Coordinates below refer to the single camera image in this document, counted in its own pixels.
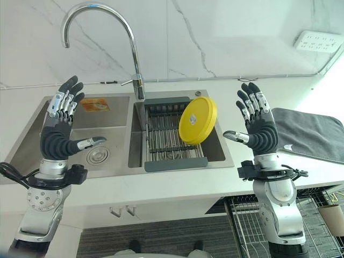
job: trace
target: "dish towel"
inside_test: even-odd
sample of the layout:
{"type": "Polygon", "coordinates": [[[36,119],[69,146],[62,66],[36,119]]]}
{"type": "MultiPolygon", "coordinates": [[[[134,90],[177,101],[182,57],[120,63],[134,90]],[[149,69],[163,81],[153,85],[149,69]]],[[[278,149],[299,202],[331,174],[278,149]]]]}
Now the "dish towel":
{"type": "Polygon", "coordinates": [[[281,108],[272,112],[278,149],[344,164],[344,127],[338,119],[281,108]]]}

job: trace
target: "white marble backsplash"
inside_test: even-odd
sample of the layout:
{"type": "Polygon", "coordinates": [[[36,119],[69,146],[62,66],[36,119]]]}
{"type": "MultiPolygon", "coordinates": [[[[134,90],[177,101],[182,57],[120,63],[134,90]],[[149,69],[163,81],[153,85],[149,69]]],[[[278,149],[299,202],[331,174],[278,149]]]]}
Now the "white marble backsplash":
{"type": "MultiPolygon", "coordinates": [[[[124,81],[134,73],[124,28],[99,11],[80,14],[62,47],[65,13],[80,0],[1,0],[1,86],[124,81]]],[[[102,0],[137,41],[146,79],[313,74],[330,54],[293,48],[303,30],[344,34],[341,0],[102,0]]]]}

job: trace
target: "shoe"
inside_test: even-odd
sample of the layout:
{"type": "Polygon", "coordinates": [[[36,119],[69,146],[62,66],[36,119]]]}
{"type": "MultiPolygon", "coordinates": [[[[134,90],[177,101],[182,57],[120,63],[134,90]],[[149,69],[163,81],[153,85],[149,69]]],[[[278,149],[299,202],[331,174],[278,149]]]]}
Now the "shoe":
{"type": "Polygon", "coordinates": [[[193,249],[203,251],[203,241],[202,240],[196,241],[195,244],[193,245],[193,249]]]}
{"type": "Polygon", "coordinates": [[[140,242],[138,240],[130,241],[129,249],[133,250],[137,254],[140,254],[141,253],[141,244],[140,244],[140,242]]]}

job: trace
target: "dish drying rack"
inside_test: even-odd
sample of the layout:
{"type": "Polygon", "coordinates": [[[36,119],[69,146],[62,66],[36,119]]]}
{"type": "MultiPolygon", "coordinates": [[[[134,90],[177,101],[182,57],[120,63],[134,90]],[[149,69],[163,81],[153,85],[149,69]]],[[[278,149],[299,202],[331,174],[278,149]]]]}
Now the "dish drying rack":
{"type": "MultiPolygon", "coordinates": [[[[324,188],[301,189],[297,192],[296,203],[303,218],[310,257],[344,257],[344,238],[330,234],[317,209],[333,204],[329,192],[324,188]]],[[[271,257],[255,195],[228,197],[225,200],[225,210],[236,239],[239,257],[271,257]]]]}
{"type": "Polygon", "coordinates": [[[179,122],[188,97],[147,99],[146,162],[147,172],[206,167],[201,144],[191,146],[179,135],[179,122]]]}

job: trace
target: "double sink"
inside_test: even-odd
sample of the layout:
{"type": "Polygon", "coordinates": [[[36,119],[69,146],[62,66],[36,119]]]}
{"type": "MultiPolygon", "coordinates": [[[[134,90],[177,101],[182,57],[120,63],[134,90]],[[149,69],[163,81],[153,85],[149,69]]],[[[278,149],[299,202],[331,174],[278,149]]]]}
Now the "double sink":
{"type": "MultiPolygon", "coordinates": [[[[205,90],[197,95],[207,96],[205,90]]],[[[146,98],[189,97],[194,99],[195,91],[148,92],[146,98]]],[[[107,141],[101,146],[79,152],[69,158],[69,165],[82,164],[88,169],[88,177],[107,177],[144,174],[146,161],[146,113],[143,102],[137,102],[134,93],[87,95],[87,98],[101,99],[93,112],[86,112],[80,104],[71,132],[71,139],[104,136],[107,141]]],[[[42,159],[39,149],[39,134],[51,97],[43,98],[22,134],[6,158],[23,175],[39,168],[42,159]]],[[[234,166],[229,150],[216,122],[214,130],[202,143],[204,156],[208,159],[206,168],[234,166]]],[[[0,177],[0,184],[13,183],[0,177]]]]}

